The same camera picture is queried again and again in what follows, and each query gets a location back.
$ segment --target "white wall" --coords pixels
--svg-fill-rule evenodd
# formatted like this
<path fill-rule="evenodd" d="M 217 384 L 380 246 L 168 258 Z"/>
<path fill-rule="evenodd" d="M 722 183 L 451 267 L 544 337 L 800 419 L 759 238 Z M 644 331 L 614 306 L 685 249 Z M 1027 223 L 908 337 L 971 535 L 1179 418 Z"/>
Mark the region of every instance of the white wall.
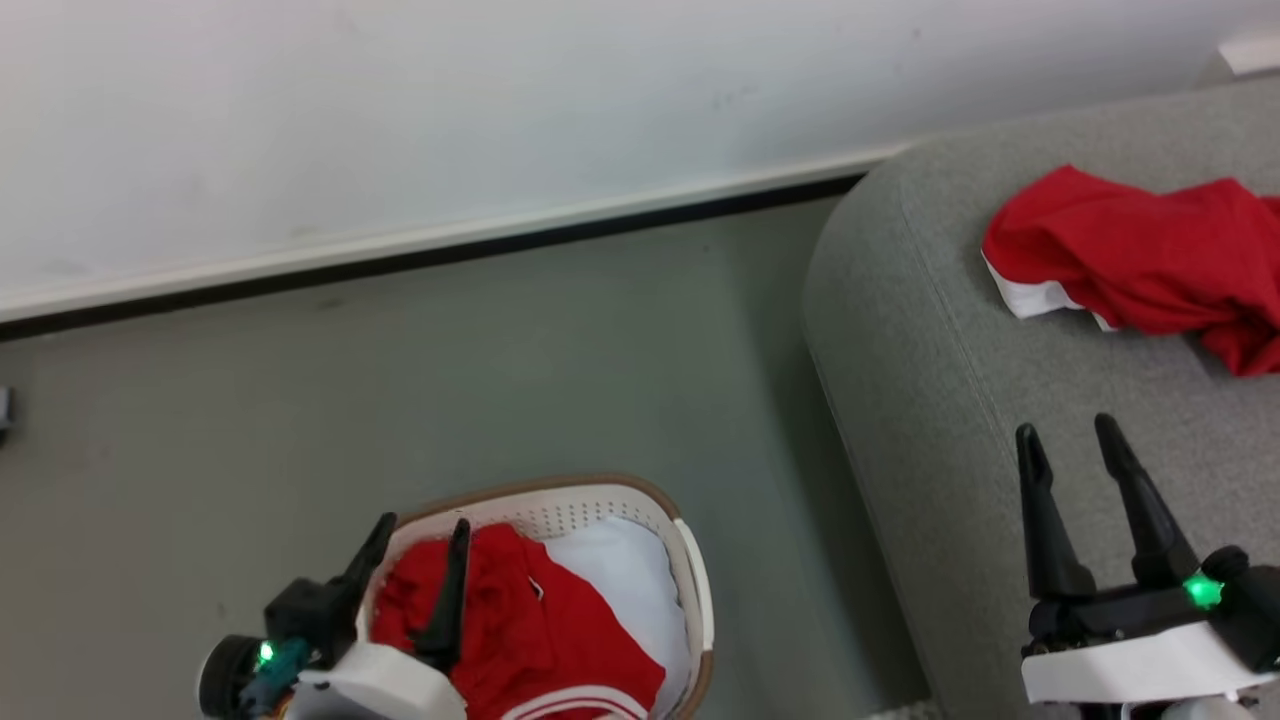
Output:
<path fill-rule="evenodd" d="M 1280 3 L 8 0 L 0 318 L 822 174 L 1184 88 L 1266 23 Z"/>

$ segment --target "red and white clothing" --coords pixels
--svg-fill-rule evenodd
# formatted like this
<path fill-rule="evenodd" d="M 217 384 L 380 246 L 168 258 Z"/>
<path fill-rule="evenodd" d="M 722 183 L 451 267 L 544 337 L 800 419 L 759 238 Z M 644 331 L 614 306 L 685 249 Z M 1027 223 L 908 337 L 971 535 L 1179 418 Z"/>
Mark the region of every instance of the red and white clothing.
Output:
<path fill-rule="evenodd" d="M 982 254 L 1019 318 L 1201 331 L 1234 374 L 1280 372 L 1280 197 L 1234 179 L 1157 195 L 1068 165 L 996 214 Z"/>
<path fill-rule="evenodd" d="M 374 642 L 412 651 L 435 607 L 447 541 L 415 544 L 378 596 Z M 511 525 L 471 538 L 462 659 L 449 680 L 472 720 L 649 716 L 664 671 L 590 583 Z"/>

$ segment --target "baseboard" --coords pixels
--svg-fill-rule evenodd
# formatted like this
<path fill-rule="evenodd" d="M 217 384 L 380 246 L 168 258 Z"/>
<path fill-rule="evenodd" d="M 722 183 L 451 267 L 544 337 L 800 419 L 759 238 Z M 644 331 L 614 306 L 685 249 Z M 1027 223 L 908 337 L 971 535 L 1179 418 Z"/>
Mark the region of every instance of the baseboard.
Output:
<path fill-rule="evenodd" d="M 846 191 L 855 178 L 906 146 L 869 149 L 722 183 L 370 237 L 321 238 L 307 247 L 253 258 L 0 295 L 0 340 L 797 202 Z"/>

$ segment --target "sofa cushion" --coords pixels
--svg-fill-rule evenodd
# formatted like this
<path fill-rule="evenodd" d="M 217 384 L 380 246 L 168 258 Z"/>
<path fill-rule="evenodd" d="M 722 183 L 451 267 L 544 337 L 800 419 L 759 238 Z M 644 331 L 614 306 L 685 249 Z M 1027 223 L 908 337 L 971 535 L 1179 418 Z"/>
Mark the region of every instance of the sofa cushion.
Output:
<path fill-rule="evenodd" d="M 1015 319 L 979 255 L 991 217 L 1048 170 L 1171 191 L 1236 177 L 1280 193 L 1280 81 L 1034 118 L 886 163 L 832 215 L 804 292 L 808 341 L 936 698 L 955 717 L 1028 708 L 1014 429 L 1039 429 L 1100 585 L 1132 582 L 1108 411 L 1193 546 L 1280 564 L 1280 377 L 1231 377 L 1190 337 Z M 1280 717 L 1280 697 L 1265 703 Z"/>

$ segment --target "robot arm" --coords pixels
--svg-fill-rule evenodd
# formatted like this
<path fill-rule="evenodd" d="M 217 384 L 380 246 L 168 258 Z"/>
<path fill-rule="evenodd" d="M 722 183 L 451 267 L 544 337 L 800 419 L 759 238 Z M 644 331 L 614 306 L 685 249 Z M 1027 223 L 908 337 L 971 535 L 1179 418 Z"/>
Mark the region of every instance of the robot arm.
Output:
<path fill-rule="evenodd" d="M 1120 487 L 1134 584 L 1098 591 L 1071 547 L 1036 429 L 1018 429 L 1027 574 L 1037 600 L 1023 648 L 1032 702 L 1078 705 L 1088 719 L 1251 717 L 1239 692 L 1280 666 L 1280 569 L 1251 568 L 1236 547 L 1201 565 L 1110 415 L 1094 421 Z"/>
<path fill-rule="evenodd" d="M 225 720 L 466 720 L 449 684 L 462 652 L 471 525 L 458 520 L 431 620 L 413 653 L 356 639 L 356 615 L 383 562 L 396 515 L 378 520 L 347 570 L 325 584 L 300 578 L 264 612 L 266 638 L 229 635 L 205 660 L 197 701 Z"/>

